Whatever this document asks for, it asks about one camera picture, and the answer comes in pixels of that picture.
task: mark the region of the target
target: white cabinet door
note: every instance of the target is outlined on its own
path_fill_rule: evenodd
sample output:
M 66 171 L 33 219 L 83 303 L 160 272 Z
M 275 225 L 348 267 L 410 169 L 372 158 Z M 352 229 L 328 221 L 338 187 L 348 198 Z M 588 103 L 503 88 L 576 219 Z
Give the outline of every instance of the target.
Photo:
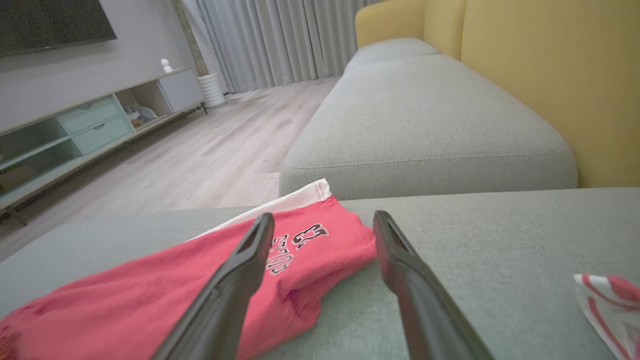
M 193 70 L 176 72 L 158 80 L 172 113 L 204 101 L 204 95 Z

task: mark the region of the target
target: red and white cloth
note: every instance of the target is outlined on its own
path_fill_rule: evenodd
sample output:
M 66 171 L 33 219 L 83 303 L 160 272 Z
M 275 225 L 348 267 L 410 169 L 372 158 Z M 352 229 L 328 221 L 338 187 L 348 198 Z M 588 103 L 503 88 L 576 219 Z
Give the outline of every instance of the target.
M 238 358 L 310 329 L 322 296 L 376 256 L 371 229 L 337 202 L 324 180 L 20 307 L 0 321 L 0 359 L 150 358 L 255 217 L 267 211 L 274 213 L 275 238 L 262 286 L 249 303 Z
M 621 277 L 576 274 L 584 314 L 618 360 L 640 360 L 640 289 Z

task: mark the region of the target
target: yellow cushion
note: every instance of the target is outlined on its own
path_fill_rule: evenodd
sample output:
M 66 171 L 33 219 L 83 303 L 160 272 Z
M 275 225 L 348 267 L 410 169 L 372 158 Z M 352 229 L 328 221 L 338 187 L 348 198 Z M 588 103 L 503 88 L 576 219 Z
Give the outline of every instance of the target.
M 640 186 L 640 1 L 469 0 L 461 59 L 564 136 L 581 186 Z
M 424 1 L 384 1 L 360 9 L 356 14 L 358 48 L 394 38 L 422 39 Z
M 466 4 L 467 0 L 428 0 L 424 11 L 424 41 L 458 60 Z

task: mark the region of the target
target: tv cabinet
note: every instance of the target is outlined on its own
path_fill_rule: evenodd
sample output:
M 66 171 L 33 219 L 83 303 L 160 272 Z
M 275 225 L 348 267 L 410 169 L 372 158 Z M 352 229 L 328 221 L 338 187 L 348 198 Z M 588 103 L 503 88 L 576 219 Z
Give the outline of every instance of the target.
M 135 128 L 124 111 L 133 103 L 153 109 L 158 118 Z M 207 111 L 195 73 L 175 70 L 0 132 L 0 213 L 9 212 L 24 224 L 15 211 L 21 202 L 109 151 L 199 108 Z

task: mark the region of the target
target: sofa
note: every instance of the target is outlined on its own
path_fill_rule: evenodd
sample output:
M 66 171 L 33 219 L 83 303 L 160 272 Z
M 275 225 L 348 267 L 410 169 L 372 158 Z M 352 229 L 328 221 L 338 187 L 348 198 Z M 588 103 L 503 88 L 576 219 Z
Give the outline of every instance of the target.
M 496 359 L 614 359 L 573 275 L 640 285 L 638 13 L 626 0 L 360 10 L 360 50 L 290 150 L 281 192 L 326 177 L 365 225 L 388 211 Z M 0 317 L 247 209 L 63 225 L 0 263 Z M 377 261 L 261 356 L 407 357 Z
M 573 274 L 640 284 L 640 188 L 347 200 L 396 220 L 498 360 L 614 359 L 580 309 Z M 63 225 L 0 263 L 0 318 L 70 281 L 197 236 L 248 208 Z M 264 359 L 406 359 L 377 261 L 323 299 L 310 331 Z
M 291 147 L 284 195 L 640 185 L 640 3 L 391 0 Z

